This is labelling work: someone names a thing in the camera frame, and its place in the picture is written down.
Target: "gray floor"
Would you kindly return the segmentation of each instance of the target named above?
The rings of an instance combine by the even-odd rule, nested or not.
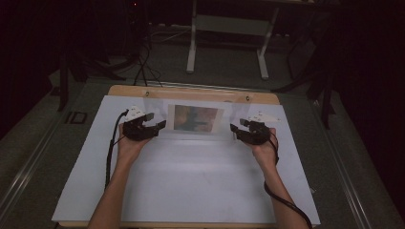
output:
[[[161,41],[169,36],[161,34],[152,38]],[[199,34],[193,74],[185,72],[189,46],[187,33],[154,42],[147,63],[160,72],[160,81],[165,87],[187,84],[190,87],[270,92],[291,81],[286,62],[289,44],[285,37],[271,40],[266,52],[271,78],[263,81],[253,48],[258,44],[256,38],[248,39],[248,45],[234,45],[214,42],[213,36],[215,34]],[[308,50],[302,49],[302,62],[306,60],[306,53]],[[89,71],[91,78],[85,84],[71,79],[70,102],[64,112],[56,111],[58,97],[47,95],[2,139],[0,197],[7,194],[14,177],[30,156],[42,154],[37,159],[37,166],[32,168],[34,174],[26,176],[24,192],[14,197],[8,214],[2,213],[0,228],[54,227],[51,217],[58,196],[75,165],[102,97],[112,85],[133,84],[138,69],[139,66],[135,66],[120,73],[128,78],[126,81],[112,81],[93,71]],[[58,72],[50,76],[55,84],[57,76]],[[149,72],[146,77],[153,79]],[[151,80],[148,83],[159,85]],[[139,80],[138,84],[143,85],[143,82]],[[319,228],[405,228],[340,102],[339,94],[332,95],[335,114],[330,115],[330,130],[326,130],[319,120],[316,101],[305,97],[307,88],[308,85],[303,85],[278,95],[313,190],[322,223]],[[83,125],[64,123],[68,112],[87,113],[87,121]]]

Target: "picture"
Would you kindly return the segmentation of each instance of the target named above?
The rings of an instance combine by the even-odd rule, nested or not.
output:
[[[168,129],[188,132],[216,133],[224,110],[217,108],[169,105]]]

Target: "black cable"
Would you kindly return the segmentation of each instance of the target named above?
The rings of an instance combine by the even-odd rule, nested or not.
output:
[[[298,213],[307,223],[308,228],[312,228],[312,223],[310,222],[308,216],[301,210],[299,209],[294,203],[291,203],[283,198],[280,198],[279,196],[275,195],[270,191],[270,189],[267,187],[266,182],[264,183],[265,186],[265,191],[268,193],[269,196],[272,198],[275,198],[276,200],[280,201],[281,203],[284,203],[288,208],[292,209],[294,212]]]
[[[148,65],[148,63],[147,62],[145,62],[145,66],[146,66],[146,68],[149,70],[149,73],[151,73],[152,74],[152,77],[154,77],[155,79],[156,79],[156,81],[158,81],[158,83],[160,84],[160,86],[161,87],[163,87],[163,85],[161,85],[161,82],[160,82],[160,77],[161,77],[161,73],[158,71],[158,70],[154,70],[154,69],[152,69],[149,65]]]
[[[145,85],[146,85],[146,87],[147,87],[148,84],[147,84],[147,82],[146,82],[145,72],[144,72],[143,67],[144,67],[145,64],[146,64],[146,61],[149,59],[149,48],[146,47],[146,46],[143,45],[143,44],[141,44],[141,46],[147,50],[147,54],[146,54],[145,61],[144,61],[143,63],[142,63],[142,61],[141,61],[141,59],[140,59],[140,56],[139,56],[140,69],[139,69],[138,72],[137,72],[137,76],[136,76],[135,79],[134,79],[134,84],[133,84],[133,85],[134,85],[134,86],[137,85],[137,80],[138,80],[139,74],[140,74],[140,72],[142,72],[142,74],[143,74],[143,80],[145,81]]]
[[[121,120],[121,118],[123,116],[126,116],[127,114],[128,114],[128,110],[126,110],[125,112],[123,112],[122,114],[119,115],[117,122],[116,122],[116,126],[114,127],[113,138],[110,140],[110,147],[108,149],[107,163],[106,163],[106,170],[105,170],[105,187],[104,187],[104,189],[106,189],[108,184],[110,183],[111,157],[113,156],[114,145],[117,144],[117,142],[119,142],[120,140],[122,140],[122,138],[120,138],[117,142],[115,142],[118,123]]]
[[[277,136],[270,132],[271,135],[273,135],[276,138],[276,142],[277,142],[277,146],[276,144],[272,141],[269,140],[268,142],[271,144],[271,146],[274,148],[275,154],[276,154],[276,164],[279,160],[278,157],[278,139]],[[283,198],[280,198],[279,196],[275,195],[273,192],[270,191],[270,189],[268,188],[266,181],[264,183],[265,186],[265,191],[266,193],[268,193],[269,196],[271,196],[272,198],[275,198],[276,200],[280,201],[281,203],[285,204],[288,208],[292,209],[294,212],[298,213],[307,223],[308,228],[312,228],[312,223],[310,222],[308,216],[301,210],[299,209],[294,203],[291,203]]]

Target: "metal stand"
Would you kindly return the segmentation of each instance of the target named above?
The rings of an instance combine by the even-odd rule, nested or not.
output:
[[[265,60],[265,53],[270,40],[274,24],[278,15],[278,8],[275,8],[270,21],[262,20],[249,20],[241,18],[230,18],[221,16],[201,15],[197,14],[197,0],[193,0],[193,13],[191,19],[191,44],[188,52],[187,60],[187,73],[194,72],[194,65],[196,61],[196,32],[202,31],[219,31],[219,32],[232,32],[249,35],[263,36],[263,46],[257,51],[257,58],[259,61],[259,68],[261,77],[268,80],[268,72]]]

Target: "table leg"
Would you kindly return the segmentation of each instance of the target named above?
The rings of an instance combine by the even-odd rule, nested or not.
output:
[[[191,44],[187,60],[187,73],[194,72],[194,63],[196,61],[196,23],[197,23],[197,0],[193,0],[193,17],[191,19]]]
[[[262,76],[262,79],[264,79],[264,80],[268,80],[268,72],[267,72],[267,66],[266,66],[266,60],[265,60],[265,53],[266,53],[268,41],[270,40],[271,33],[273,31],[274,24],[275,24],[276,19],[277,19],[278,11],[279,11],[278,8],[274,9],[273,16],[271,18],[271,22],[269,22],[268,26],[267,26],[266,35],[265,35],[265,42],[263,43],[262,48],[257,51],[257,59],[259,61],[260,74]]]

